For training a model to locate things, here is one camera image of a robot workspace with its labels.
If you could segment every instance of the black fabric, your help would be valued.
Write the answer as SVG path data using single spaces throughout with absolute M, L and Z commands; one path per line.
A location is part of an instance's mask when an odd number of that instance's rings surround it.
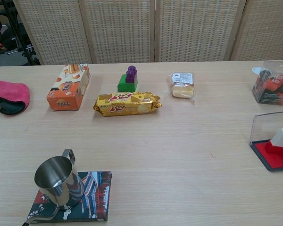
M 18 114 L 25 108 L 23 101 L 9 101 L 0 97 L 0 112 L 6 115 Z

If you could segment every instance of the red base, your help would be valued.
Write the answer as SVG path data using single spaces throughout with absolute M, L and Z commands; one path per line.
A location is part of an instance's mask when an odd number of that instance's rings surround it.
M 256 143 L 254 146 L 271 168 L 283 168 L 283 147 L 273 146 L 270 141 Z

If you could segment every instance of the clear plastic box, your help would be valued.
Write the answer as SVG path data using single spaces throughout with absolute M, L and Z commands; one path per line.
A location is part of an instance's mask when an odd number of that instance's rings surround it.
M 250 146 L 253 142 L 272 139 L 280 128 L 283 128 L 283 112 L 256 115 L 250 132 Z
M 253 87 L 258 103 L 283 105 L 283 61 L 265 61 Z

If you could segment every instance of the green toy block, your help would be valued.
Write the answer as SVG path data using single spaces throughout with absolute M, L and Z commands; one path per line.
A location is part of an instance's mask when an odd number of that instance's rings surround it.
M 117 85 L 118 92 L 135 92 L 137 87 L 137 76 L 134 83 L 126 83 L 126 74 L 123 74 Z

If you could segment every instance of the plastic-wrapped bread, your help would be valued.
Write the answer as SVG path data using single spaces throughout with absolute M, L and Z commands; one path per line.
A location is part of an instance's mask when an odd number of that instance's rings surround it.
M 192 73 L 172 73 L 172 95 L 179 98 L 194 98 L 194 82 Z

